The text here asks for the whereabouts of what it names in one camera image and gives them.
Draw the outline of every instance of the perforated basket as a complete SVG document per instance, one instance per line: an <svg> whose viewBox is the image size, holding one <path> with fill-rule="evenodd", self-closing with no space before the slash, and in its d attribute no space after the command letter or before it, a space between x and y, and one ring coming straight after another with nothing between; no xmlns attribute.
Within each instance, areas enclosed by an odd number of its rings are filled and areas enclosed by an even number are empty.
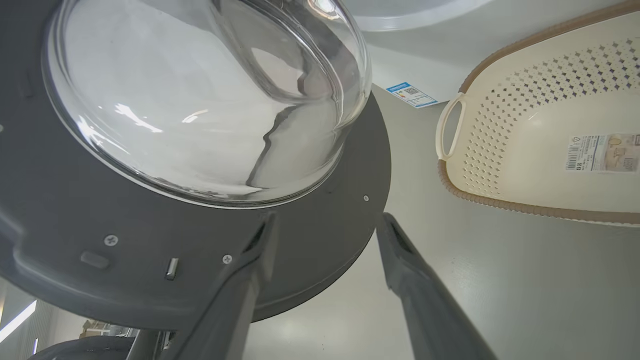
<svg viewBox="0 0 640 360"><path fill-rule="evenodd" d="M633 137L640 135L639 56L638 1L560 24L491 55L440 117L436 151L443 184L458 197L498 208L640 225L633 152L623 154L628 163L624 158L611 166L609 152L602 161L586 158L593 142L606 146L594 150L596 159L603 149L612 149L613 156L615 146L608 142L617 144L620 136L640 145L640 136ZM444 128L458 103L462 111L446 151ZM574 161L576 144L581 153Z"/></svg>

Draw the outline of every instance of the gray plastic arm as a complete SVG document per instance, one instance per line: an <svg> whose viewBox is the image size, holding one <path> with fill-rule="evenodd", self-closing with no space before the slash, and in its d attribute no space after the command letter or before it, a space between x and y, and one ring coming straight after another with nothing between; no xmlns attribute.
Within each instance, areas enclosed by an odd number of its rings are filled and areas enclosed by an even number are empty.
<svg viewBox="0 0 640 360"><path fill-rule="evenodd" d="M278 243L269 214L244 252L212 286L207 300L179 329L162 360L241 360L260 290L271 280Z"/></svg>
<svg viewBox="0 0 640 360"><path fill-rule="evenodd" d="M382 215L377 234L387 285L402 300L416 360L495 359L391 214Z"/></svg>

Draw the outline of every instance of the screw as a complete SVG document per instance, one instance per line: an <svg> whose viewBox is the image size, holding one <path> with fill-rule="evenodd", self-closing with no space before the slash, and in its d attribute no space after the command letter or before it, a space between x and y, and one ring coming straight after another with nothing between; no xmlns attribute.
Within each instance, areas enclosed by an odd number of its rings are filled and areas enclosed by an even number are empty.
<svg viewBox="0 0 640 360"><path fill-rule="evenodd" d="M116 246L118 244L118 237L115 235L107 235L104 238L104 244L107 246Z"/></svg>

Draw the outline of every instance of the transparent glass dome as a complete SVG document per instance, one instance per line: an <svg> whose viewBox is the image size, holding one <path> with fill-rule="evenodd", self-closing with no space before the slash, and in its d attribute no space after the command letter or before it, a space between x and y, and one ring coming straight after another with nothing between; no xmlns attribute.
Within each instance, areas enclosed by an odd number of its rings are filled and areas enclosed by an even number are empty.
<svg viewBox="0 0 640 360"><path fill-rule="evenodd" d="M62 121L121 174L255 207L331 173L369 64L339 0L63 0L43 72Z"/></svg>

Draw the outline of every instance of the brown basket rim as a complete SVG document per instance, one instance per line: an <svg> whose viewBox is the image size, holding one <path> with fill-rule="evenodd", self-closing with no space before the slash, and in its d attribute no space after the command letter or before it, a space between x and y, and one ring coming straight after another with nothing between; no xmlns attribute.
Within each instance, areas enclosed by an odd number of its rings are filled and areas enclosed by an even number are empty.
<svg viewBox="0 0 640 360"><path fill-rule="evenodd" d="M583 28L585 26L593 25L598 22L613 19L628 13L640 11L640 0L629 0L624 3L610 6L595 12L591 12L584 16L578 17L567 22L563 22L556 26L552 26L546 30L543 30L537 34L531 35L521 41L515 42L507 47L496 51L489 55L487 59L484 59L476 68L467 76L465 81L460 86L460 92L465 93L474 80L484 71L489 65L495 63L499 59L513 54L516 51L532 46L539 42L548 40L550 38L568 33L576 29ZM438 175L442 184L453 195L477 202L478 204L492 206L494 208L513 210L520 213L527 213L533 215L541 215L546 217L565 218L570 220L580 220L587 222L607 222L615 224L640 224L640 213L620 213L613 211L589 211L589 210L573 210L573 209L561 209L561 208L548 208L545 206L526 205L518 202L510 202L499 199L493 199L491 197L485 197L475 195L469 192L465 192L457 188L447 173L447 162L445 160L438 160Z"/></svg>

